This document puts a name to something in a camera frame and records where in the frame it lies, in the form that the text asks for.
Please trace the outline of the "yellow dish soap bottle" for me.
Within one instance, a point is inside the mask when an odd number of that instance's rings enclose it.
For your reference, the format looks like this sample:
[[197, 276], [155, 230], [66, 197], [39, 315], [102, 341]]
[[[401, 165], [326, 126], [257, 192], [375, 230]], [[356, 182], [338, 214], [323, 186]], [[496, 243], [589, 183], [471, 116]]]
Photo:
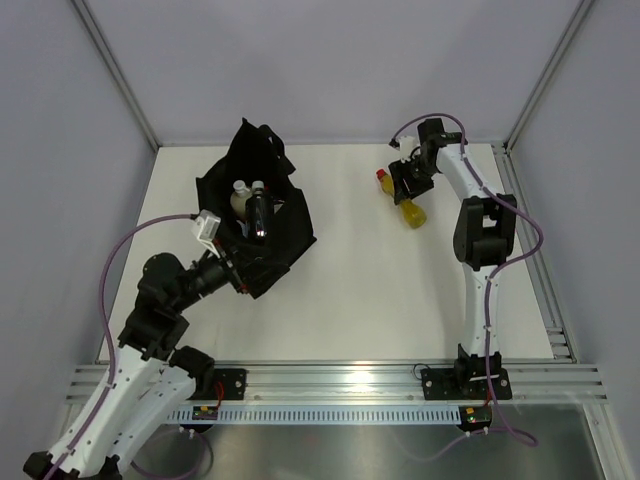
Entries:
[[[376, 178], [381, 190], [394, 199], [395, 190], [391, 176], [384, 169], [378, 169]], [[396, 208], [401, 212], [404, 222], [412, 229], [420, 228], [427, 221], [424, 210], [410, 199], [401, 200], [396, 204]]]

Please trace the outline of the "cream pump lotion bottle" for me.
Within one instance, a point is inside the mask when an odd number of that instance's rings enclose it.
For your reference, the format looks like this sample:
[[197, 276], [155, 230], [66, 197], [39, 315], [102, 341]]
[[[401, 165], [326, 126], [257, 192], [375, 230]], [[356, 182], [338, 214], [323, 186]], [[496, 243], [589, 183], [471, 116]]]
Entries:
[[236, 180], [233, 183], [233, 192], [230, 197], [230, 205], [233, 212], [240, 221], [246, 221], [246, 202], [251, 198], [251, 196], [252, 190], [246, 185], [243, 180]]

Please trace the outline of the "orange blue pump bottle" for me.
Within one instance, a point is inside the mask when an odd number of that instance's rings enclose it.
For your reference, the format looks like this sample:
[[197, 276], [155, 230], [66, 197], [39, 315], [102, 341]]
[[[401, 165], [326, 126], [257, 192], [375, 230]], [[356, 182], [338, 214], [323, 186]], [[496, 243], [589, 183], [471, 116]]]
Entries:
[[246, 222], [238, 221], [238, 225], [240, 226], [241, 233], [244, 238], [249, 237], [249, 225]]

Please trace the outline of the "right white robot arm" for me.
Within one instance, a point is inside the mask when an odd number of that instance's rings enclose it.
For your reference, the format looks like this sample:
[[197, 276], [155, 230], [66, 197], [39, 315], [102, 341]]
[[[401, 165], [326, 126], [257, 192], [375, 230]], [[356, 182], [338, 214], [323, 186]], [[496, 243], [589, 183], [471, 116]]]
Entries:
[[460, 201], [452, 243], [465, 280], [464, 333], [452, 366], [421, 368], [423, 395], [428, 401], [509, 399], [511, 387], [491, 313], [498, 303], [500, 269], [514, 249], [517, 201], [493, 192], [467, 151], [464, 131], [447, 131], [447, 118], [418, 117], [413, 121], [416, 140], [394, 136], [390, 141], [401, 153], [389, 166], [395, 204], [433, 189], [437, 175]]

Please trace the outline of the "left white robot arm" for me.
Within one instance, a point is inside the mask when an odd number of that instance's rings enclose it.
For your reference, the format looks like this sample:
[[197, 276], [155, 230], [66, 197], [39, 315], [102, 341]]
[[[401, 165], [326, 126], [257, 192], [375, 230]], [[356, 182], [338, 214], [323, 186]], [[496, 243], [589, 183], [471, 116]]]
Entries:
[[184, 311], [226, 284], [239, 286], [232, 261], [205, 253], [190, 268], [172, 254], [143, 267], [135, 307], [110, 365], [74, 423], [48, 450], [32, 453], [31, 479], [119, 479], [169, 414], [187, 400], [218, 409], [244, 397], [246, 372], [219, 369], [206, 353], [179, 341]]

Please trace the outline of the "black canvas bag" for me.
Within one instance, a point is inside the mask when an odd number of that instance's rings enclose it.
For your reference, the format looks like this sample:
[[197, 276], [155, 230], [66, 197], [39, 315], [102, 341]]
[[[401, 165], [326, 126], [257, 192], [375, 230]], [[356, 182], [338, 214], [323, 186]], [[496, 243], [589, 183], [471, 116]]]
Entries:
[[[257, 299], [266, 293], [316, 241], [308, 205], [290, 176], [295, 166], [282, 139], [266, 124], [243, 119], [225, 156], [196, 179], [198, 207], [221, 218], [215, 245], [232, 266], [232, 285]], [[231, 206], [233, 183], [261, 181], [281, 206], [267, 226], [263, 242], [242, 234]]]

